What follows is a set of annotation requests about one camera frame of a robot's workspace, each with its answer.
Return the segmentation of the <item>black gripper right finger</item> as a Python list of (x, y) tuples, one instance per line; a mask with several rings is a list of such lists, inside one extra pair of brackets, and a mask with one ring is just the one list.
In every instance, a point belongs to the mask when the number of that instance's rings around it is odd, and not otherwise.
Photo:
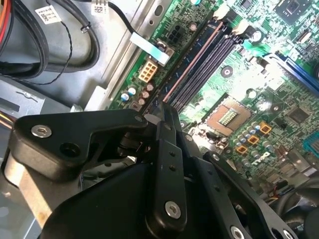
[(184, 169), (194, 176), (208, 201), (223, 239), (296, 239), (296, 233), (216, 152), (201, 154), (190, 135), (182, 132), (178, 112), (172, 121), (183, 153)]

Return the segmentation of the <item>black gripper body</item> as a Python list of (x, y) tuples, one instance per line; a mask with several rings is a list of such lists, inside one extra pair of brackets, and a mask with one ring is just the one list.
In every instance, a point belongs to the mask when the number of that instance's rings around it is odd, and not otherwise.
[(63, 202), (43, 239), (221, 239), (199, 186), (176, 163), (138, 164)]

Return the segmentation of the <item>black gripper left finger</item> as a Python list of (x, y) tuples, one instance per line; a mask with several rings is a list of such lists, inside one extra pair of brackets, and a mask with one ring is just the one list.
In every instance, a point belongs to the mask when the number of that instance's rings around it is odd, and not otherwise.
[(109, 160), (132, 165), (63, 200), (43, 237), (176, 237), (187, 222), (181, 135), (176, 109), (163, 104), (158, 123), (132, 109), (34, 115), (11, 132), (11, 157), (38, 173), (50, 199), (66, 184)]

